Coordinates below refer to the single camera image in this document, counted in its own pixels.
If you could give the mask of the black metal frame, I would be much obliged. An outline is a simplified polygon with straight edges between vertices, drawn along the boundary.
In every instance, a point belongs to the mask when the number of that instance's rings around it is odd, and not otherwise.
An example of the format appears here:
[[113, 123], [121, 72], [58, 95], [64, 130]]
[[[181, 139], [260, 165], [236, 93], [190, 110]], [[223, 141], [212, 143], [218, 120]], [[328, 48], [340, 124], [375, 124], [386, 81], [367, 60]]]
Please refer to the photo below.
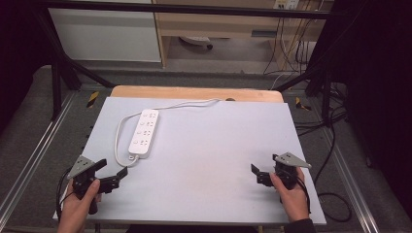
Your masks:
[[52, 68], [52, 90], [53, 90], [53, 115], [56, 119], [61, 111], [60, 79], [63, 79], [70, 89], [79, 89], [82, 85], [76, 71], [84, 74], [90, 79], [105, 87], [113, 88], [115, 83], [104, 80], [86, 67], [74, 61], [66, 54], [60, 44], [53, 24], [48, 23], [45, 17], [46, 10], [69, 9], [69, 10], [92, 10], [92, 11], [114, 11], [114, 12], [139, 12], [139, 13], [166, 13], [166, 14], [190, 14], [190, 15], [217, 15], [237, 17], [282, 17], [282, 18], [304, 18], [304, 19], [329, 19], [340, 17], [340, 13], [299, 10], [265, 10], [257, 8], [235, 8], [218, 6], [195, 6], [195, 5], [171, 5], [171, 4], [146, 4], [146, 3], [124, 3], [124, 2], [102, 2], [102, 1], [73, 1], [73, 0], [34, 0], [29, 2], [33, 16], [39, 27], [46, 34], [49, 48], [53, 57]]

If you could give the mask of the wooden desk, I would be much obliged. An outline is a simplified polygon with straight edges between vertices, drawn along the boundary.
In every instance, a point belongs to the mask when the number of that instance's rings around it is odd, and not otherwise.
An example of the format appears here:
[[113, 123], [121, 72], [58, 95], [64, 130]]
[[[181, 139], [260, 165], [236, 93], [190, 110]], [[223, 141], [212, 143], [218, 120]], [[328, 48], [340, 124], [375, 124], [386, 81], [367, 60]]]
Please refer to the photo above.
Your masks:
[[[297, 8], [315, 12], [323, 0], [299, 0]], [[274, 9], [275, 0], [152, 0], [154, 4], [218, 6]], [[173, 37], [208, 37], [209, 39], [259, 39], [269, 44], [273, 59], [286, 69], [287, 60], [297, 43], [319, 40], [326, 22], [323, 19], [237, 17], [217, 15], [166, 14], [154, 15], [160, 45], [160, 57], [167, 64], [170, 40]]]

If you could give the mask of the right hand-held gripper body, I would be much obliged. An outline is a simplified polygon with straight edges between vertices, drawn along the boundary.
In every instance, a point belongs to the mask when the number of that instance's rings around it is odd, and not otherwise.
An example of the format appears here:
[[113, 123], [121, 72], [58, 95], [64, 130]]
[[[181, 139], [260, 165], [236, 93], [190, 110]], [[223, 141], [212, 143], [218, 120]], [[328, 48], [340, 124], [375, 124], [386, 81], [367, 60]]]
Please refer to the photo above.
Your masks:
[[297, 184], [297, 167], [310, 169], [312, 165], [290, 152], [279, 155], [278, 161], [275, 162], [275, 174], [288, 190]]

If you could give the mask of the black curtain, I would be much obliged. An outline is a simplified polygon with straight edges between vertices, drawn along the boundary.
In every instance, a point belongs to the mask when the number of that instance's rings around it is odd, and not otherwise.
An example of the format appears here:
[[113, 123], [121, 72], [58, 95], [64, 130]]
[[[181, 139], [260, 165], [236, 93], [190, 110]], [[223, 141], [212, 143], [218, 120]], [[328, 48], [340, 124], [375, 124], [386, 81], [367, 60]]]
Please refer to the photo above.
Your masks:
[[33, 83], [50, 63], [46, 39], [28, 0], [0, 0], [0, 134]]
[[412, 0], [368, 0], [337, 55], [367, 155], [412, 218]]

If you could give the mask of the white wall socket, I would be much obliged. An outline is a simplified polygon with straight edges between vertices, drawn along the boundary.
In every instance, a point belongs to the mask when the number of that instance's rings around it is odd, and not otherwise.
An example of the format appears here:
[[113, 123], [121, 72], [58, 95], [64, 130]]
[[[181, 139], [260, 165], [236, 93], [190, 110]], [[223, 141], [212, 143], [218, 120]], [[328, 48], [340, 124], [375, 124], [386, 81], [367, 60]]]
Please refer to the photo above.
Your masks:
[[295, 10], [299, 0], [275, 0], [274, 9], [279, 10]]

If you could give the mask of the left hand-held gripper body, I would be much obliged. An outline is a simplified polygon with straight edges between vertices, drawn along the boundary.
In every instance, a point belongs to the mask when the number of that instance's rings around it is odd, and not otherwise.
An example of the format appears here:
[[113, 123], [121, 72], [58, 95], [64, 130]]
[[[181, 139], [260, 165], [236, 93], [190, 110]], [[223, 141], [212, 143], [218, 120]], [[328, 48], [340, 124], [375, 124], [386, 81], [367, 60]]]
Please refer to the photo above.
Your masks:
[[84, 198], [90, 185], [96, 180], [95, 172], [98, 167], [92, 160], [80, 155], [71, 168], [68, 180], [72, 180], [72, 189], [80, 200]]

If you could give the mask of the aluminium floor rail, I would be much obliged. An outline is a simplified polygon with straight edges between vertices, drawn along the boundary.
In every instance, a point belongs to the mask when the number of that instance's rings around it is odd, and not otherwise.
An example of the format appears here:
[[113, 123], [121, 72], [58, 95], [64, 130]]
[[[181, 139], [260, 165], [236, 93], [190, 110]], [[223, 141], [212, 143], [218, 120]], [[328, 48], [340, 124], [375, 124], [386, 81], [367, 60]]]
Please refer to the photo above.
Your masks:
[[345, 142], [354, 142], [348, 124], [345, 121], [335, 122], [330, 128], [324, 128], [323, 134], [330, 150], [325, 169], [316, 180], [318, 192], [340, 196], [345, 215], [339, 219], [345, 218], [345, 224], [356, 223], [361, 227], [362, 233], [379, 233], [379, 227], [361, 193], [344, 151]]
[[27, 188], [34, 172], [37, 170], [37, 167], [41, 163], [45, 153], [47, 152], [52, 142], [52, 139], [54, 138], [62, 121], [65, 119], [77, 95], [77, 91], [70, 91], [67, 94], [62, 103], [61, 112], [56, 116], [54, 120], [52, 120], [49, 123], [45, 133], [42, 135], [36, 148], [31, 152], [30, 156], [28, 157], [28, 160], [26, 161], [24, 167], [19, 173], [14, 185], [10, 188], [7, 196], [0, 204], [0, 232], [2, 232], [5, 228], [9, 218], [11, 217], [13, 211], [16, 208], [19, 199], [21, 198], [24, 190]]

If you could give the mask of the white power strip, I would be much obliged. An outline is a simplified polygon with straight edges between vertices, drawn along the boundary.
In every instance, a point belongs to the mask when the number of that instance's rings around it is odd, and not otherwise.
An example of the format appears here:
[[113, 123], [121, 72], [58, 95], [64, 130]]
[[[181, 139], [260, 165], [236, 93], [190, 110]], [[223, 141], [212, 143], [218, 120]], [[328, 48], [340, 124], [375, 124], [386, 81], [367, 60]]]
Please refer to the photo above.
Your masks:
[[158, 110], [146, 109], [141, 113], [128, 147], [130, 159], [148, 157], [158, 118]]

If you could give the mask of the white chair base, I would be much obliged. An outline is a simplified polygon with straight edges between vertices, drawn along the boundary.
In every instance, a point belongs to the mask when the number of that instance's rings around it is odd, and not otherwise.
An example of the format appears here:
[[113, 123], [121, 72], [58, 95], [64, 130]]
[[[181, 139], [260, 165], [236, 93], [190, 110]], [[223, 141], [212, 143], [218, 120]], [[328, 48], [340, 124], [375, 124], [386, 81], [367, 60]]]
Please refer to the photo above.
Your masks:
[[181, 40], [191, 45], [200, 46], [211, 50], [213, 45], [208, 37], [181, 37]]

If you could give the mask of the person's dark right sleeve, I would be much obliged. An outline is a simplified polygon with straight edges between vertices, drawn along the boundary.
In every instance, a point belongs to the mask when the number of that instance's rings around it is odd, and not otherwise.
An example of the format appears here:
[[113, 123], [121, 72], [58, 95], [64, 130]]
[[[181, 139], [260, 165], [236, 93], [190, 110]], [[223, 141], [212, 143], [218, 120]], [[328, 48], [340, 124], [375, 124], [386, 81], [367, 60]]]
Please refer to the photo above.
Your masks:
[[317, 233], [313, 221], [310, 218], [297, 220], [284, 227], [285, 233]]

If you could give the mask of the yellow black tape marker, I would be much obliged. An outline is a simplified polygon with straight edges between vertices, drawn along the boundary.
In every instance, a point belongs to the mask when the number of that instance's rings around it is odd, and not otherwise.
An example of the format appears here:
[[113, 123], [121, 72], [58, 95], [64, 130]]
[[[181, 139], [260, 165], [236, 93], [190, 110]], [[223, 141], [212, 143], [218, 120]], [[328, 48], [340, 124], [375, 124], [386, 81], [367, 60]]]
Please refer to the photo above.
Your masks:
[[87, 108], [92, 108], [92, 106], [94, 105], [97, 97], [99, 95], [99, 91], [93, 91], [87, 101], [86, 107]]
[[295, 97], [295, 107], [297, 109], [303, 109], [305, 111], [312, 111], [312, 108], [310, 106], [305, 106], [302, 104], [299, 97]]

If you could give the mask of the person's left hand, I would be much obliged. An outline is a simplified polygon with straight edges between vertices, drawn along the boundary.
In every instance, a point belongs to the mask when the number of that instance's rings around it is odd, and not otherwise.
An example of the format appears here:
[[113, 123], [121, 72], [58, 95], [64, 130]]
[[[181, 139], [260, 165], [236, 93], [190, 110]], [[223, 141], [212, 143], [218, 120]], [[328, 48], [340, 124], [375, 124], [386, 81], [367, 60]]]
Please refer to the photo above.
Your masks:
[[67, 185], [69, 196], [63, 202], [63, 210], [58, 224], [57, 233], [83, 233], [86, 227], [86, 217], [90, 204], [93, 200], [98, 200], [97, 194], [100, 181], [95, 180], [89, 186], [85, 196], [79, 199], [73, 191], [73, 181]]

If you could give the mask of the white cabinet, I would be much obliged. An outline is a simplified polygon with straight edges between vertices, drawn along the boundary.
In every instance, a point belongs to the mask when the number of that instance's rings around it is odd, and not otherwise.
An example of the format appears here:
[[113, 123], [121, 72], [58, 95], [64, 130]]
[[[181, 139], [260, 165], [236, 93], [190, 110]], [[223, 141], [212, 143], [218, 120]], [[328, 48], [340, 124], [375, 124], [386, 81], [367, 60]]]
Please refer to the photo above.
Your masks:
[[149, 13], [50, 9], [65, 52], [76, 60], [161, 60]]

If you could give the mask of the person's right hand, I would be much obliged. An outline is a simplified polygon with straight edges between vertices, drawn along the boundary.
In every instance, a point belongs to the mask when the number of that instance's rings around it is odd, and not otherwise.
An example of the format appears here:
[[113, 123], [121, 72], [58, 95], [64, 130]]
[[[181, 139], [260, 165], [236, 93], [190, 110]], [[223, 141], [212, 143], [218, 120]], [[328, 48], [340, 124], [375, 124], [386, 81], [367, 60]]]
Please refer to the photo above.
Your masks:
[[307, 219], [309, 211], [303, 188], [297, 184], [293, 189], [287, 189], [276, 174], [270, 173], [269, 176], [274, 188], [280, 195], [289, 222]]

